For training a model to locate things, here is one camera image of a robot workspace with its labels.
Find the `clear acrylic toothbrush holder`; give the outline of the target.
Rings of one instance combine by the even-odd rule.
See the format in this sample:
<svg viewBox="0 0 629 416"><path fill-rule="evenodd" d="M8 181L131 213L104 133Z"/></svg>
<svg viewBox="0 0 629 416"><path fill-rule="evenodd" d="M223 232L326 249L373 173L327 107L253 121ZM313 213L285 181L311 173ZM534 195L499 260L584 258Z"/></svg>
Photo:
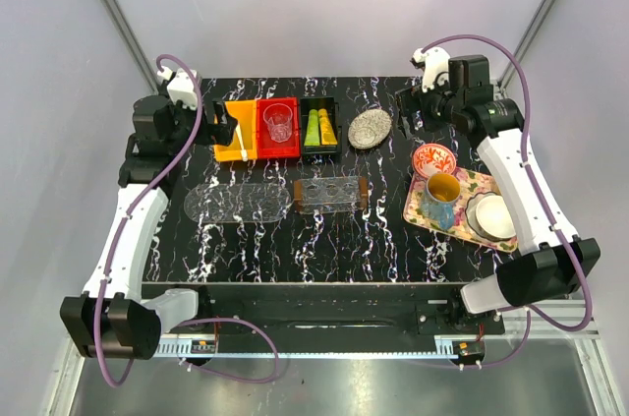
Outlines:
<svg viewBox="0 0 629 416"><path fill-rule="evenodd" d="M294 202L301 214L354 212L369 202L364 176L305 178L294 183Z"/></svg>

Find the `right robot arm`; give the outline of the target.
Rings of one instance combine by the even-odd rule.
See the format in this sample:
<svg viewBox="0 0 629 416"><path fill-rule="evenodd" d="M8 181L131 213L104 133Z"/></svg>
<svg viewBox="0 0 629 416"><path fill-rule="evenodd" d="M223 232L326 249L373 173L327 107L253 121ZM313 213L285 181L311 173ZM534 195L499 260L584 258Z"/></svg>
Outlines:
<svg viewBox="0 0 629 416"><path fill-rule="evenodd" d="M436 47L417 50L411 62L423 75L416 86L397 92L401 115L420 115L431 132L452 126L467 138L497 184L518 241L516 259L462 288L461 300L446 311L450 327L468 333L484 312L584 290L600 258L599 244L581 238L554 199L518 105L494 96L487 58L450 57Z"/></svg>

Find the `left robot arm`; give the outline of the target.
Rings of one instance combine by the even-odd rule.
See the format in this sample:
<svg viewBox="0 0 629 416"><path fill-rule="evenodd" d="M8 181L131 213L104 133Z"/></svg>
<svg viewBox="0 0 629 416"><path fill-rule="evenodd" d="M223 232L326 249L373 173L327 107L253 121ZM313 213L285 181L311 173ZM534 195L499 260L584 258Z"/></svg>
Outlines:
<svg viewBox="0 0 629 416"><path fill-rule="evenodd" d="M180 167L158 175L187 141L227 146L236 119L214 99L198 116L181 101L150 95L134 104L134 133L119 171L117 206L105 247L82 293L63 300L60 318L87 358L147 360L162 334L181 323L191 332L209 328L211 307L192 289L142 299L143 270L160 217L172 197Z"/></svg>

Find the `clear plastic cup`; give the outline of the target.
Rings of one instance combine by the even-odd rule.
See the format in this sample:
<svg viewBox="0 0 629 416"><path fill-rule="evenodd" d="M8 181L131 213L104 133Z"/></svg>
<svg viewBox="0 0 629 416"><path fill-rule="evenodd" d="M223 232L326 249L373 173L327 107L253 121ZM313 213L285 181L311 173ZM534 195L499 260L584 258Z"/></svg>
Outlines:
<svg viewBox="0 0 629 416"><path fill-rule="evenodd" d="M262 117L274 142L285 143L292 137L293 112L290 106L273 103L264 109Z"/></svg>

